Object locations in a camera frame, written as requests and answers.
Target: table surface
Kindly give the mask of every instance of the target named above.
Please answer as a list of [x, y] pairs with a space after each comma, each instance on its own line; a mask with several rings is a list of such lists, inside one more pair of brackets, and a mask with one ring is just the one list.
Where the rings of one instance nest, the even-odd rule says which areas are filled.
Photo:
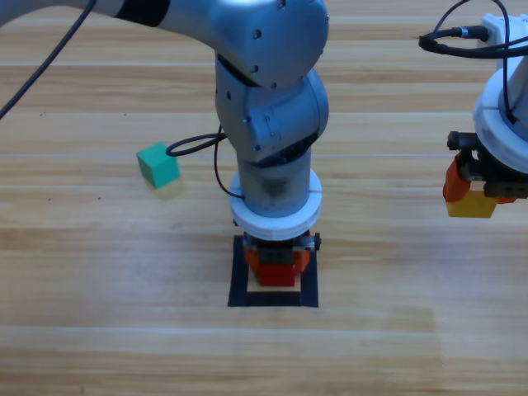
[[[328, 0], [319, 309], [227, 307], [240, 230], [211, 150], [161, 191], [139, 173], [137, 151], [216, 131], [213, 51], [90, 16], [0, 125], [0, 395], [526, 395], [528, 208], [451, 219], [441, 195], [495, 67], [417, 47], [450, 5]], [[0, 30], [1, 103], [77, 15]]]

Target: orange gripper part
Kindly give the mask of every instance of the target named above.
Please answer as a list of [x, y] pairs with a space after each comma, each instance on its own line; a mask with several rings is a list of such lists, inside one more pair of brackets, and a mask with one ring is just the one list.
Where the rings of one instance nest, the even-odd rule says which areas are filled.
[[459, 174], [458, 155], [445, 173], [444, 199], [445, 202], [457, 202], [469, 192], [471, 182], [464, 180]]
[[[258, 261], [258, 252], [255, 250], [247, 250], [244, 252], [244, 258], [253, 272], [259, 276], [261, 265]], [[294, 252], [294, 272], [296, 275], [302, 274], [309, 263], [310, 252]]]
[[293, 287], [295, 286], [295, 267], [293, 265], [262, 265], [258, 274], [261, 286]]

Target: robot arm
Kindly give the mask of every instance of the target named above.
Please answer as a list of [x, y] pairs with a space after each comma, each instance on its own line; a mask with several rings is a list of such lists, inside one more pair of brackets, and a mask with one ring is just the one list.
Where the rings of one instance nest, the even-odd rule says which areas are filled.
[[[87, 4], [0, 0], [0, 26], [43, 7]], [[244, 208], [261, 216], [257, 224], [272, 219], [252, 236], [284, 240], [309, 230], [320, 201], [311, 206], [313, 213], [303, 214], [306, 219], [297, 215], [296, 224], [275, 219], [298, 214], [314, 190], [310, 147], [329, 114], [327, 93], [313, 69], [328, 38], [323, 0], [98, 0], [93, 11], [187, 35], [214, 49], [215, 103], [237, 152], [236, 188]], [[243, 215], [233, 205], [232, 212], [242, 226]], [[278, 233], [284, 224], [294, 231]]]
[[[0, 0], [0, 26], [87, 0]], [[216, 53], [216, 105], [238, 156], [258, 162], [317, 132], [328, 99], [313, 66], [328, 38], [323, 0], [98, 0], [95, 12], [197, 39]]]

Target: wood plank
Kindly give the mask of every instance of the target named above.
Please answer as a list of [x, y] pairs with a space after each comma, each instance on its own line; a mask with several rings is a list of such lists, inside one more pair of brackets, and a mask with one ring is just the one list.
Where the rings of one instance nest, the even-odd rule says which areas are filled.
[[[2, 154], [132, 154], [218, 129], [215, 113], [12, 113], [2, 122]], [[443, 154], [451, 130], [471, 131], [470, 113], [332, 113], [313, 152]], [[202, 153], [211, 154], [212, 150]], [[234, 153], [227, 142], [220, 153]]]

